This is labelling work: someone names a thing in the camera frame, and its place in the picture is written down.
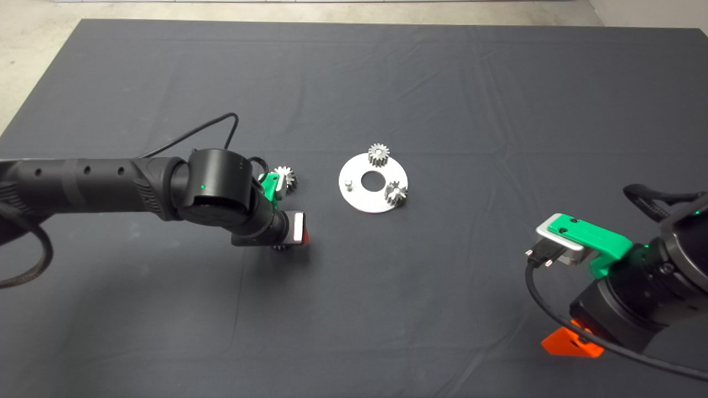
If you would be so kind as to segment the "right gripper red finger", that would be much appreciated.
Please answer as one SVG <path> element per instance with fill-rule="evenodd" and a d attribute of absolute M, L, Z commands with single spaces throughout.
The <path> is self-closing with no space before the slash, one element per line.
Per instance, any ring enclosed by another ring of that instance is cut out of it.
<path fill-rule="evenodd" d="M 598 358 L 603 348 L 591 342 L 583 342 L 577 333 L 569 328 L 560 327 L 541 341 L 547 353 L 556 356 Z"/>

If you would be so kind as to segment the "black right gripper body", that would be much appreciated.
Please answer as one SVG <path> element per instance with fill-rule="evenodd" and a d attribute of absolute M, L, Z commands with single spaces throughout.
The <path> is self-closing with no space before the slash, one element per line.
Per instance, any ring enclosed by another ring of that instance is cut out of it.
<path fill-rule="evenodd" d="M 641 353 L 670 325 L 672 305 L 673 277 L 609 276 L 584 289 L 570 315 L 597 337 Z"/>

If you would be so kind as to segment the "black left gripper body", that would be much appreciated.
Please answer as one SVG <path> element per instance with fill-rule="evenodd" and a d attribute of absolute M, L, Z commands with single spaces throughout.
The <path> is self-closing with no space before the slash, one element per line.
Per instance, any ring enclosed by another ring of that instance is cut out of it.
<path fill-rule="evenodd" d="M 232 233 L 236 247 L 290 248 L 303 245 L 303 233 L 308 232 L 303 211 L 273 211 L 268 224 L 255 234 Z"/>

